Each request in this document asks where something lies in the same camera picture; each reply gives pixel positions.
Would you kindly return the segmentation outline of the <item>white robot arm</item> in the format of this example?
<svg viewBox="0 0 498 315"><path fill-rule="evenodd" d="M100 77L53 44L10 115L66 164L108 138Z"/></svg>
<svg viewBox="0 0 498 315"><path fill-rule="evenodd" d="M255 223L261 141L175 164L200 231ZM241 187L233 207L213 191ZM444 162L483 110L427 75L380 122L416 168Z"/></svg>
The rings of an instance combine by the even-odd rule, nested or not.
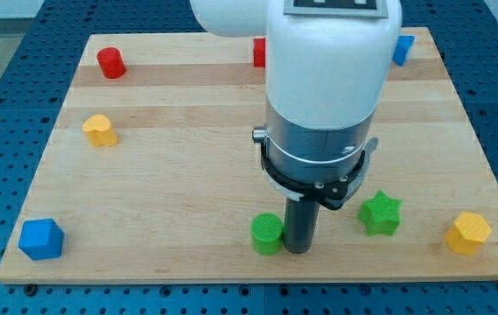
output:
<svg viewBox="0 0 498 315"><path fill-rule="evenodd" d="M402 26L399 0L192 0L222 37L264 37L266 113L253 131L269 181L289 200L337 210L361 185L368 128Z"/></svg>

